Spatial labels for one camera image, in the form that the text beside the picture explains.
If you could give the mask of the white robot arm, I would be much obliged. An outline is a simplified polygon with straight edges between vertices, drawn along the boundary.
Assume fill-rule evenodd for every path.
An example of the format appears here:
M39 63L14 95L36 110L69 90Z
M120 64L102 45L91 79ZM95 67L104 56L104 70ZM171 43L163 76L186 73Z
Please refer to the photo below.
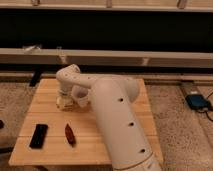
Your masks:
M112 162L113 171L162 171L131 103L140 93L131 77L111 74L83 74L75 64L56 73L59 82L57 104L65 99L81 106L74 89L85 88L99 131Z

